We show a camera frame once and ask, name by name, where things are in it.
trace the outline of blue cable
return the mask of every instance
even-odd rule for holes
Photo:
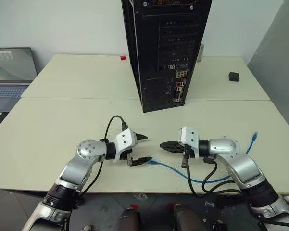
[[[246,154],[248,154],[248,153],[250,152],[250,150],[251,150],[251,148],[252,148],[252,146],[253,146],[253,143],[255,142],[255,140],[256,140],[257,137],[258,137],[258,133],[256,132],[256,133],[254,133],[254,135],[252,136],[252,141],[251,141],[251,143],[250,143],[250,145],[249,145],[249,148],[248,148],[247,151],[246,151]],[[161,163],[161,162],[158,162],[158,161],[155,161],[155,160],[150,160],[150,161],[148,162],[148,164],[165,166],[165,167],[173,170],[173,171],[176,172],[177,174],[181,175],[182,177],[188,179],[187,176],[185,176],[183,173],[181,173],[181,172],[178,171],[177,169],[175,169],[175,168],[173,168],[173,167],[171,167],[171,166],[169,166],[169,165],[166,165],[166,164],[164,164],[164,163]],[[222,177],[222,178],[219,178],[219,179],[216,179],[216,180],[210,180],[210,181],[207,181],[206,183],[207,183],[207,184],[217,183],[217,182],[226,180],[226,179],[228,179],[228,178],[230,178],[230,175],[227,175],[227,176],[225,176],[225,177]],[[195,180],[195,179],[191,179],[191,181],[192,181],[192,182],[199,183],[199,184],[202,184],[202,183],[203,183],[203,181]]]

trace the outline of black cable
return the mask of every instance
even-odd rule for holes
[[[206,190],[206,189],[205,189],[205,184],[206,184],[206,182],[207,182],[208,179],[217,171],[217,168],[218,168],[218,165],[217,165],[217,163],[216,163],[215,161],[214,161],[214,164],[215,164],[214,169],[211,171],[210,174],[207,175],[207,177],[206,177],[206,178],[204,179],[204,181],[202,182],[202,190],[203,190],[204,192],[208,193],[208,194],[218,195],[218,194],[221,194],[221,193],[225,193],[225,191],[222,190],[222,191],[214,192],[217,188],[219,188],[220,186],[222,186],[222,185],[224,185],[224,184],[235,183],[235,181],[233,181],[233,180],[223,181],[223,182],[215,185],[215,186],[214,186],[212,189],[210,189],[209,191]]]
[[[111,122],[112,122],[112,120],[113,120],[114,118],[120,118],[120,119],[121,119],[121,121],[122,121],[122,127],[123,127],[123,124],[126,125],[125,121],[123,120],[123,118],[122,118],[121,116],[119,116],[119,115],[114,115],[114,116],[112,116],[112,118],[110,119],[110,121],[109,121],[109,123],[108,123],[107,129],[106,129],[106,133],[105,133],[105,137],[104,137],[105,139],[107,138],[107,134],[108,134],[108,130],[109,130],[110,124],[111,124]]]
[[[92,185],[97,181],[97,178],[100,176],[101,173],[101,168],[102,168],[102,163],[100,165],[100,169],[98,170],[98,173],[96,175],[96,177],[94,178],[94,180],[92,181],[92,183],[81,193],[80,197],[83,197],[83,195],[92,187]]]
[[[214,194],[214,195],[217,195],[217,194],[221,194],[221,193],[231,193],[231,192],[236,192],[236,193],[241,193],[241,191],[239,190],[236,190],[236,189],[226,189],[226,190],[222,190],[222,191],[218,191],[218,192],[213,192],[214,190],[216,190],[217,188],[219,188],[220,186],[224,185],[224,184],[228,184],[228,183],[233,183],[234,181],[232,180],[227,180],[227,181],[223,181],[219,184],[217,184],[216,186],[212,187],[209,191],[207,191],[205,194],[203,195],[198,195],[194,189],[193,189],[193,186],[192,186],[192,182],[191,182],[191,177],[190,177],[190,168],[189,168],[189,162],[188,162],[188,159],[186,158],[186,169],[187,169],[187,178],[188,178],[188,184],[189,184],[189,187],[190,187],[190,190],[192,191],[192,194],[197,197],[197,198],[204,198],[210,194]],[[209,176],[211,176],[214,172],[216,172],[215,168],[214,170],[209,174]]]

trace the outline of red block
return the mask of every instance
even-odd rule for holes
[[[121,55],[120,58],[121,58],[122,61],[126,60],[126,56],[125,55]]]

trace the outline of black computer case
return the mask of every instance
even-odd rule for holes
[[[122,0],[143,112],[183,106],[212,0]]]

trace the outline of white wall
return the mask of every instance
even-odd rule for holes
[[[204,55],[249,62],[283,0],[213,0]],[[0,0],[0,47],[29,46],[39,69],[56,53],[127,53],[120,0]]]

